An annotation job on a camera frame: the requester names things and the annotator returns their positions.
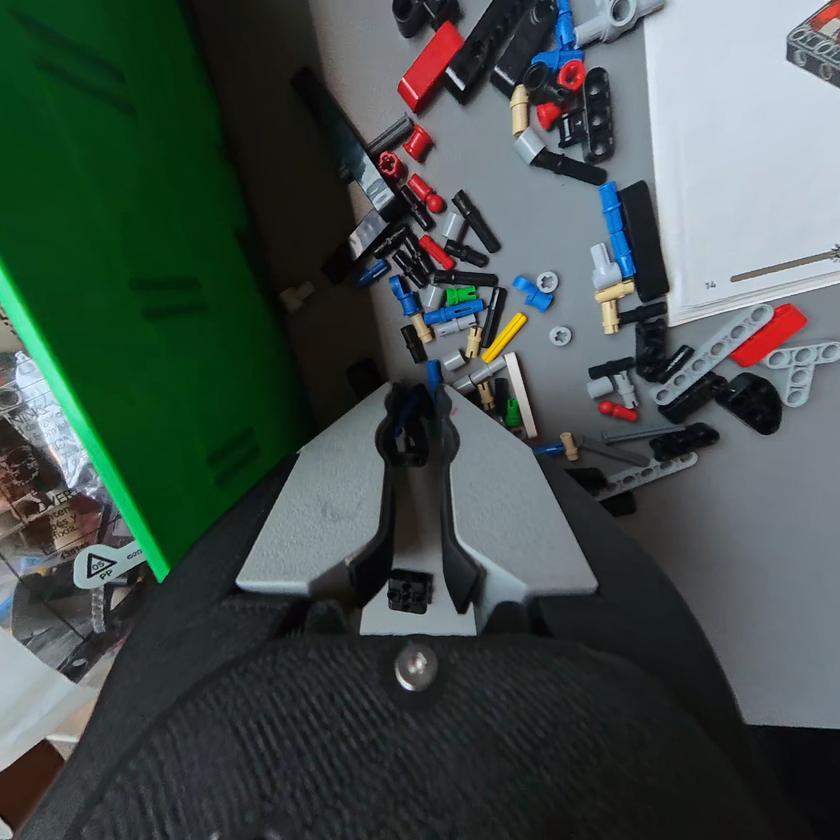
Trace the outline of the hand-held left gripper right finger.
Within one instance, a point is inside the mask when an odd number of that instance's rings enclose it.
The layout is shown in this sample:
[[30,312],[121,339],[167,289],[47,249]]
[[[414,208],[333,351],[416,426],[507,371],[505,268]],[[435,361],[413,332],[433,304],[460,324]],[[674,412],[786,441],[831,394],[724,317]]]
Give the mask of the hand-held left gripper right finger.
[[592,595],[598,583],[541,466],[452,386],[438,387],[444,581],[458,614]]

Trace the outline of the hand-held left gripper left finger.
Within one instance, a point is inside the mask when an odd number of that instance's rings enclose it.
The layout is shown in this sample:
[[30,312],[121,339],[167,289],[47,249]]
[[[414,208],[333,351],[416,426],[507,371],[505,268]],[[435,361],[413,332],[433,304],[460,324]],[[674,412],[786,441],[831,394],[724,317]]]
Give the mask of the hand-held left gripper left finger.
[[393,383],[305,444],[238,572],[249,593],[334,599],[362,608],[393,557]]

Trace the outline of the small black lego connector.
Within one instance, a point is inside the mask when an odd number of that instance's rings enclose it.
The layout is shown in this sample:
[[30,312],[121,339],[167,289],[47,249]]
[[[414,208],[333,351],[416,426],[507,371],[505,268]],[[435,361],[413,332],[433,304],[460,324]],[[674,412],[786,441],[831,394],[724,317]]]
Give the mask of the small black lego connector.
[[391,611],[426,614],[433,602],[434,575],[424,571],[393,569],[387,581],[386,600]]

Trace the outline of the blue lego pin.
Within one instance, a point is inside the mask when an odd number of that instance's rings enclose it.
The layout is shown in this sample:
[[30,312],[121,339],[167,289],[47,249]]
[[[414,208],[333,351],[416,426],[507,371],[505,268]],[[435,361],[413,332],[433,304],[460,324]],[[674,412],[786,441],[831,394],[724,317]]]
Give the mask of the blue lego pin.
[[413,387],[399,388],[392,406],[393,436],[398,439],[414,423],[420,407],[420,400]]

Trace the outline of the pile of lego pieces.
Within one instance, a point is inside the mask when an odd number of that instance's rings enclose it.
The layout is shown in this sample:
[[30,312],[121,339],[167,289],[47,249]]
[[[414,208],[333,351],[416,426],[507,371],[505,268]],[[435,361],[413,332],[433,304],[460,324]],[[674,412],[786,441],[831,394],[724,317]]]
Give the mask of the pile of lego pieces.
[[[400,81],[398,89],[406,105],[416,111],[423,104],[426,93],[434,92],[441,80],[451,87],[454,96],[468,96],[488,62],[497,56],[510,31],[513,32],[510,49],[496,67],[501,73],[502,93],[512,98],[515,85],[525,79],[531,70],[544,70],[550,84],[557,81],[556,77],[563,75],[565,65],[570,60],[576,62],[576,58],[561,57],[559,62],[550,58],[547,66],[538,62],[533,64],[532,58],[542,43],[545,28],[552,29],[558,25],[561,37],[574,33],[572,28],[565,27],[565,19],[571,16],[571,12],[566,2],[543,4],[546,9],[544,14],[539,15],[540,2],[491,2],[469,36],[462,38],[444,12],[446,2],[394,2],[393,10],[405,35],[413,32],[408,24],[418,22],[424,13],[443,15],[437,23],[434,37]],[[394,227],[405,214],[416,213],[416,222],[424,225],[421,215],[426,212],[426,200],[414,194],[408,185],[396,185],[400,176],[378,162],[379,152],[368,153],[367,146],[345,118],[332,94],[308,67],[297,71],[290,84],[324,136],[329,138],[337,160],[350,178],[360,182],[363,188],[373,189],[371,201],[374,208],[348,241],[337,248],[322,266],[323,273],[331,282],[340,283],[359,268],[359,258],[384,233],[393,233],[397,243],[406,237],[405,231]],[[758,309],[761,313],[769,310],[769,317],[761,322],[747,322],[748,327],[762,327],[753,331],[759,336],[759,342],[750,344],[746,328],[736,327],[726,332],[723,339],[714,342],[709,362],[701,362],[698,350],[689,356],[687,347],[682,347],[673,358],[661,360],[655,354],[657,346],[653,328],[663,328],[665,322],[656,320],[654,315],[665,311],[665,305],[660,305],[658,300],[669,290],[669,282],[648,184],[639,181],[618,189],[595,166],[594,160],[591,157],[588,162],[582,162],[562,154],[537,150],[533,164],[598,186],[618,282],[630,287],[632,281],[637,280],[637,295],[641,301],[647,302],[646,307],[633,312],[620,312],[614,321],[607,323],[607,327],[619,328],[634,322],[637,338],[641,340],[648,336],[647,344],[638,345],[642,353],[638,355],[637,362],[642,367],[650,367],[650,382],[665,382],[665,373],[676,374],[676,384],[668,385],[665,394],[656,397],[659,410],[672,427],[653,434],[651,448],[655,465],[686,455],[692,445],[711,444],[716,440],[714,430],[700,423],[689,425],[685,431],[677,429],[678,424],[711,400],[752,430],[764,436],[776,433],[781,427],[782,405],[793,406],[791,397],[782,397],[769,381],[756,374],[742,373],[727,381],[712,373],[711,369],[723,357],[718,351],[725,347],[734,348],[735,340],[743,340],[742,347],[749,349],[740,365],[756,364],[760,355],[777,351],[780,341],[805,324],[802,314],[793,306],[773,308],[762,304]]]

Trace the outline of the lego instruction booklet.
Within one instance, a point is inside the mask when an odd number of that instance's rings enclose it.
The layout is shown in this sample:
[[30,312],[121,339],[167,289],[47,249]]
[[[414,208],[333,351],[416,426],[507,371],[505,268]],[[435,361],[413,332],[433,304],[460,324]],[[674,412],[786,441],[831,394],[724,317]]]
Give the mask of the lego instruction booklet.
[[838,2],[667,2],[644,36],[670,322],[838,284]]

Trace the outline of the crumpled clear plastic bags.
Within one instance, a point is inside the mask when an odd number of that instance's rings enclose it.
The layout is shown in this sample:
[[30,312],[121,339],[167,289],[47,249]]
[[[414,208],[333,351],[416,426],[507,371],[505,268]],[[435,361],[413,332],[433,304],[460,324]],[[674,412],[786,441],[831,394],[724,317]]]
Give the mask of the crumpled clear plastic bags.
[[6,313],[1,327],[1,768],[66,758],[154,583]]

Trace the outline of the green object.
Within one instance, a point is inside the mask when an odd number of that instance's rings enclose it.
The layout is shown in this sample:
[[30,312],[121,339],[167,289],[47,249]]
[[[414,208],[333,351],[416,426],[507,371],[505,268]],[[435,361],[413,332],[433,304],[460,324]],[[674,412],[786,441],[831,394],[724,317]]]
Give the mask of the green object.
[[2,2],[2,305],[162,580],[311,429],[182,2]]

